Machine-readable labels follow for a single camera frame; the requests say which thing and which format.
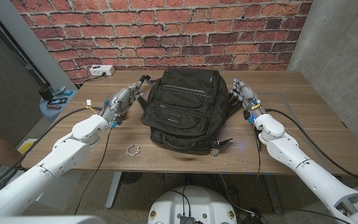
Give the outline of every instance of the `small device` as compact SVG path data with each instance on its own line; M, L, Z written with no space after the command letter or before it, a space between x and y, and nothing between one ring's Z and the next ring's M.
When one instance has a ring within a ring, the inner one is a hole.
M60 110L62 107L60 105L47 105L47 108L51 110Z
M89 71L94 76L101 76L103 72L106 72L106 75L112 75L115 69L112 65L92 65Z
M64 98L57 98L57 99L51 99L48 101L48 105L57 105L57 104L65 104L67 103L67 97Z

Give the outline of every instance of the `power strip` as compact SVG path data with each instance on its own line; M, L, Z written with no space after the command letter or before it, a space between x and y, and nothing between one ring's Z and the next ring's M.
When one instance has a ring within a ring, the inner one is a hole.
M112 75L115 69L112 65L92 65L90 72L93 76L101 76L103 72L106 72L106 75Z

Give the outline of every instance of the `wire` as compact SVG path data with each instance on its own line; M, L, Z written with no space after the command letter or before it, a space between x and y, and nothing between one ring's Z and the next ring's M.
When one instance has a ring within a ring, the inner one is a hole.
M84 83L86 83L87 81L92 81L92 80L97 80L99 78L105 77L106 76L106 72L103 72L100 76L98 77L94 77L94 78L89 78L87 80L84 81Z
M84 194L85 194L85 192L86 192L86 189L88 188L88 186L90 185L90 183L91 183L93 177L96 175L96 173L98 172L100 166L102 165L104 156L106 155L107 145L109 144L109 138L110 138L111 130L112 130L112 128L110 129L109 135L107 136L106 147L104 148L104 153L103 153L102 159L100 160L99 166L98 166L98 168L96 169L96 171L93 173L91 179L89 180L89 182L88 182L88 184L86 185L84 191L82 192L82 195L81 195L81 197L80 197L80 201L78 202L78 205L77 205L77 208L75 209L74 215L77 214L78 208L79 208L80 205L81 205L81 201L82 201L82 198L84 197Z
M56 122L54 122L48 129L45 133L43 133L43 135L41 135L41 137L38 138L38 140L36 140L29 148L28 150L26 150L26 152L23 153L23 155L16 161L16 163L11 167L9 168L8 170L5 171L5 173L3 173L3 175L0 176L0 181L8 174L10 173L11 170L13 170L25 157L26 155L28 155L28 153L34 148L35 145L38 144L38 142L43 138L45 137L46 134L48 134L48 132L50 130L52 130L59 122L61 122L63 119L67 118L69 115L72 115L73 113L77 113L79 111L83 111L83 110L87 110L87 108L80 108L80 109L77 109L77 110L74 110L74 111L71 111L69 112L68 114L66 114L65 116L62 116L60 119L58 119Z
M336 163L335 161L333 161L327 154L325 154L318 146L316 143L314 143L314 141L308 136L308 134L306 133L306 131L294 120L292 119L289 115L279 111L279 110L275 110L275 109L266 109L266 112L276 112L279 113L281 115L284 115L286 118L288 118L289 120L291 120L298 128L299 130L306 136L306 138L310 141L310 143L312 143L312 145L317 148L317 150L322 153L322 155L327 158L330 162L332 162L336 167L340 168L343 172L351 175L352 177L355 177L358 179L358 175L357 174L353 174L352 172L348 171L347 169L341 167L338 163Z
M190 217L190 214L191 214L191 210L190 210L190 202L189 200L187 199L186 195L185 194L182 194L180 192L177 192L176 190L170 190L172 192L175 192L175 193L178 193L180 195L182 195L182 197L184 197L186 200L187 200L187 204L189 205L189 217ZM183 214L185 214L185 207L184 207L184 203L183 203Z
M242 210L243 212L247 212L247 213L249 213L249 214L255 216L256 214L255 214L254 212L251 212L251 211L248 211L248 210L243 209L243 208L241 208L241 207L238 207L236 204L234 204L234 203L231 201L230 196L229 196L229 194L227 193L227 186L226 186L226 183L225 183L225 181L224 181L224 179L223 179L222 174L220 174L220 176L221 176L221 178L222 178L223 185L224 185L224 188L226 189L226 194L227 194L227 197L228 197L230 203L231 203L234 207L238 208L239 210Z

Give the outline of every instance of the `white robotic arm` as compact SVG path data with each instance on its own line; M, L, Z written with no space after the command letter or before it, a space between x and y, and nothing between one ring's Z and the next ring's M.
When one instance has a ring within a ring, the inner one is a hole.
M332 215L358 224L358 191L344 185L311 160L299 148L297 141L285 132L284 126L265 113L257 95L244 82L235 79L231 93L243 102L255 127L262 131L259 139L267 145L268 153L293 170Z
M132 102L142 96L137 82L106 100L99 115L74 125L72 132L59 139L52 152L37 165L0 190L0 217L20 215L58 177L81 164L92 147L100 142L98 131L121 124Z

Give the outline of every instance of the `table leg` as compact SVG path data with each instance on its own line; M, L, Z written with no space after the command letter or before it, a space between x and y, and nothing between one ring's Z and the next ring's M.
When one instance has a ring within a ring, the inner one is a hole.
M282 207L281 201L280 201L280 197L278 196L278 190L277 190L276 182L274 181L274 176L264 175L264 180L265 180L265 186L266 186L267 192L270 197L270 201L274 208L273 211L277 215L280 215L283 213L283 210L281 209L281 207Z
M119 181L121 178L121 174L122 172L114 172L114 175L112 177L112 182L110 185L109 195L107 196L107 202L106 202L107 209L112 208L112 206L114 205L114 200L116 199L117 191L119 188Z

